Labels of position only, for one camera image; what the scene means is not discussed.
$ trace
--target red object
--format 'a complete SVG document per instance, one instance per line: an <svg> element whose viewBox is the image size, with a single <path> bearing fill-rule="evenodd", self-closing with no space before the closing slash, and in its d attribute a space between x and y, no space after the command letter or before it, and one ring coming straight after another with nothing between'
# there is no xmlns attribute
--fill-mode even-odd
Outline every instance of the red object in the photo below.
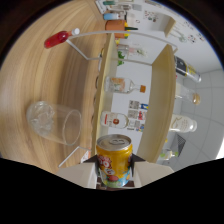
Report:
<svg viewBox="0 0 224 224"><path fill-rule="evenodd" d="M49 37L47 40L45 40L44 47L51 48L54 47L55 45L61 44L65 42L71 35L72 35L71 32L67 31L61 31L59 33L56 33L53 36Z"/></svg>
<svg viewBox="0 0 224 224"><path fill-rule="evenodd" d="M119 178L117 176L110 175L108 176L108 180L113 182L113 181L118 181Z"/></svg>

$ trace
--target glass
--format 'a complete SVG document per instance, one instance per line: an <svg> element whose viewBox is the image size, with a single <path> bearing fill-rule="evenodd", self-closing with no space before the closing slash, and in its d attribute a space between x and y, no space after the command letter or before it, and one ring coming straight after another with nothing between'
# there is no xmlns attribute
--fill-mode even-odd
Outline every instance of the glass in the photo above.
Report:
<svg viewBox="0 0 224 224"><path fill-rule="evenodd" d="M26 118L29 125L41 137L72 146L81 131L81 114L78 110L46 101L31 104Z"/></svg>
<svg viewBox="0 0 224 224"><path fill-rule="evenodd" d="M187 87L179 84L178 82L176 83L176 95L175 97L177 99L180 99L185 102L190 102L195 105L199 105L201 102L200 95L196 93L192 89L188 89Z"/></svg>

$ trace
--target soda can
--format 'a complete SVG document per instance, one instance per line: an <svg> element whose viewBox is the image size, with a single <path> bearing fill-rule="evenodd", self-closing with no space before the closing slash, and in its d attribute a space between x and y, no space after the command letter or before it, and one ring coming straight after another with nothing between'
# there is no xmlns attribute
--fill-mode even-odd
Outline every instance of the soda can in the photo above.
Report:
<svg viewBox="0 0 224 224"><path fill-rule="evenodd" d="M128 183L132 157L131 139L125 135L105 135L97 140L97 158L102 182L111 188Z"/></svg>
<svg viewBox="0 0 224 224"><path fill-rule="evenodd" d="M189 77L196 83L201 82L201 75L197 72L194 67L188 63L186 63L181 58L174 56L176 72L182 76Z"/></svg>

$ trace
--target white rod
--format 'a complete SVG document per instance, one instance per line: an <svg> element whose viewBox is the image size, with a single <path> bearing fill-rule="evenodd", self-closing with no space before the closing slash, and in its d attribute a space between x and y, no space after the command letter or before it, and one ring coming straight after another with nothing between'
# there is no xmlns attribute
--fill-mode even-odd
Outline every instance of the white rod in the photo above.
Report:
<svg viewBox="0 0 224 224"><path fill-rule="evenodd" d="M83 148L81 146L78 146L76 147L69 155L68 157L58 166L59 168L71 157L71 155L77 150L77 149L85 149L87 151L91 151L91 149L86 149L86 148Z"/></svg>
<svg viewBox="0 0 224 224"><path fill-rule="evenodd" d="M121 30L102 30L102 31L89 32L89 33L82 33L82 34L71 36L68 39L73 39L73 38L76 38L76 37L89 36L89 35L93 35L93 34L101 34L101 33L126 33L126 34L140 35L140 36L144 36L144 37L151 37L152 39L162 41L164 43L167 43L167 44L172 45L173 47L177 48L177 46L175 44L172 44L172 43L170 43L166 40L163 40L161 38L154 37L152 35L148 35L148 34L144 34L144 33L137 33L137 32L133 32L133 31L121 31Z"/></svg>
<svg viewBox="0 0 224 224"><path fill-rule="evenodd" d="M134 63L138 63L138 64L152 66L152 64L149 64L149 63L146 63L146 62L141 62L141 61L135 61L135 60L129 60L129 59L121 59L121 58L113 58L113 59L117 59L118 61L134 62Z"/></svg>
<svg viewBox="0 0 224 224"><path fill-rule="evenodd" d="M99 58L87 58L82 51L80 51L70 40L66 40L68 44L70 44L73 48L75 48L86 60L99 60Z"/></svg>
<svg viewBox="0 0 224 224"><path fill-rule="evenodd" d="M78 148L79 148L79 146L76 147L58 167L60 168Z"/></svg>

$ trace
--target label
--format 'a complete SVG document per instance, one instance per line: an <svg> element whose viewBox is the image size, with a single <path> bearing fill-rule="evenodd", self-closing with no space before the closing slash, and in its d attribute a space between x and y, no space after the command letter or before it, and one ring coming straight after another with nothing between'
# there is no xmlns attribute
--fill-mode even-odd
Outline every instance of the label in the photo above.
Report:
<svg viewBox="0 0 224 224"><path fill-rule="evenodd" d="M177 132L187 132L189 129L189 122L183 117L176 117L172 121L170 129Z"/></svg>
<svg viewBox="0 0 224 224"><path fill-rule="evenodd" d="M139 111L139 113L138 113L138 120L145 120L146 116L147 116L147 112Z"/></svg>
<svg viewBox="0 0 224 224"><path fill-rule="evenodd" d="M137 119L138 111L137 110L128 110L128 118Z"/></svg>
<svg viewBox="0 0 224 224"><path fill-rule="evenodd" d="M191 74L191 75L195 75L196 74L196 71L194 69L193 66L189 65L188 64L188 72Z"/></svg>
<svg viewBox="0 0 224 224"><path fill-rule="evenodd" d="M143 132L145 125L141 124L141 126L139 128L136 128L136 131L138 132Z"/></svg>
<svg viewBox="0 0 224 224"><path fill-rule="evenodd" d="M180 75L187 76L187 66L184 62L184 60L176 57L176 72Z"/></svg>
<svg viewBox="0 0 224 224"><path fill-rule="evenodd" d="M111 78L111 84L113 85L114 92L124 92L125 81L121 78Z"/></svg>
<svg viewBox="0 0 224 224"><path fill-rule="evenodd" d="M148 104L141 103L140 109L148 110Z"/></svg>
<svg viewBox="0 0 224 224"><path fill-rule="evenodd" d="M139 102L138 101L134 101L134 100L130 100L129 101L129 108L138 110Z"/></svg>
<svg viewBox="0 0 224 224"><path fill-rule="evenodd" d="M117 113L107 113L105 115L104 124L116 128L116 125L119 124L119 119L117 119L118 114Z"/></svg>

